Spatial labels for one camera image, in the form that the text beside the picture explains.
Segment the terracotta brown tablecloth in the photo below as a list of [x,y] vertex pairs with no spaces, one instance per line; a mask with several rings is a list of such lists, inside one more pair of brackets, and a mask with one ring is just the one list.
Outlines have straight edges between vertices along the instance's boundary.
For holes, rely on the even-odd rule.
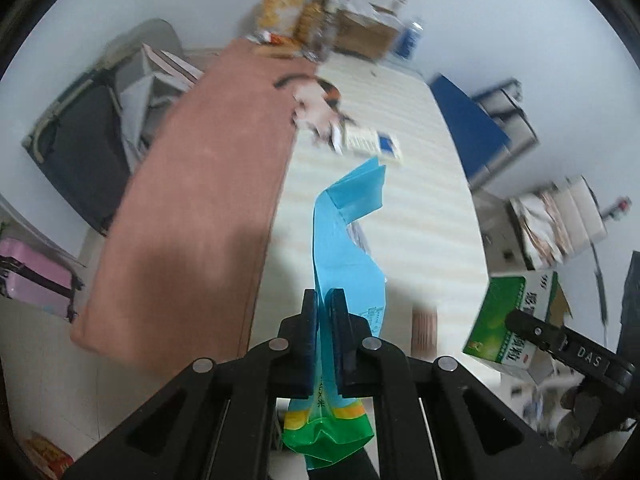
[[242,356],[314,66],[232,41],[160,125],[130,179],[85,307],[80,348],[160,375]]

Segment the black folded cot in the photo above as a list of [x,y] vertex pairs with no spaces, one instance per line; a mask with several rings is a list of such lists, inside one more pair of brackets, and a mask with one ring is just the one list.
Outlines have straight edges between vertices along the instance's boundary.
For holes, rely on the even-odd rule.
[[131,176],[119,95],[144,75],[144,44],[183,54],[175,29],[160,18],[124,32],[48,106],[22,141],[64,200],[102,235]]

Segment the brown cardboard box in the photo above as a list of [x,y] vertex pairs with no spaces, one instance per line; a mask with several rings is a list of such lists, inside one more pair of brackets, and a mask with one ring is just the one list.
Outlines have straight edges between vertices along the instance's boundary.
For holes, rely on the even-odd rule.
[[338,0],[334,48],[378,61],[385,58],[402,29],[391,10],[369,0]]

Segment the blue water bottle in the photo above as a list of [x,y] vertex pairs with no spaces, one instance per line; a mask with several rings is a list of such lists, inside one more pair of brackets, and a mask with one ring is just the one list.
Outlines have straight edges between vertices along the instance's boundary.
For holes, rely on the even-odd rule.
[[403,60],[411,60],[416,54],[418,44],[424,34],[423,21],[420,18],[414,18],[405,24],[404,29],[396,42],[394,55]]

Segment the white blue medicine box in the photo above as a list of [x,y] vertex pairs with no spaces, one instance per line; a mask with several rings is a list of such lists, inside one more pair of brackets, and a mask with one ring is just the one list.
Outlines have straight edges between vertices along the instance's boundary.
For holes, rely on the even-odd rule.
[[402,154],[397,139],[391,134],[369,127],[345,124],[334,126],[331,144],[337,153],[350,153],[364,157],[402,161]]

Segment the pink suitcase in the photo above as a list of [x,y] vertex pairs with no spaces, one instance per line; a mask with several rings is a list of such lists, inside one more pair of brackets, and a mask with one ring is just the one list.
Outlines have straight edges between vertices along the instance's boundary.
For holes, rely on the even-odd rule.
[[74,322],[75,297],[84,283],[73,271],[12,237],[2,238],[0,254],[3,297]]

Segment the blue green plastic bag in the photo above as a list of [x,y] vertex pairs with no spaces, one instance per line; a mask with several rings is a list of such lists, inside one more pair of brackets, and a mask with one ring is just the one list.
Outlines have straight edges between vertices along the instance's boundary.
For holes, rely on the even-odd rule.
[[318,356],[314,393],[288,404],[283,442],[305,457],[309,472],[329,468],[361,451],[374,437],[362,402],[337,392],[326,295],[345,292],[350,314],[380,334],[386,307],[385,276],[349,236],[348,227],[382,207],[385,169],[373,157],[326,188],[314,202],[312,263],[318,300]]

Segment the green white medicine box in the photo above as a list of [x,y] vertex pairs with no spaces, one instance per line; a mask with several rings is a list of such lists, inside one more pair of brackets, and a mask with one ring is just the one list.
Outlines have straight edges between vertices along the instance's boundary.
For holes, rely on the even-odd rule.
[[534,326],[560,327],[568,314],[570,306],[555,271],[493,275],[463,353],[502,374],[539,385],[554,366],[550,354],[534,343]]

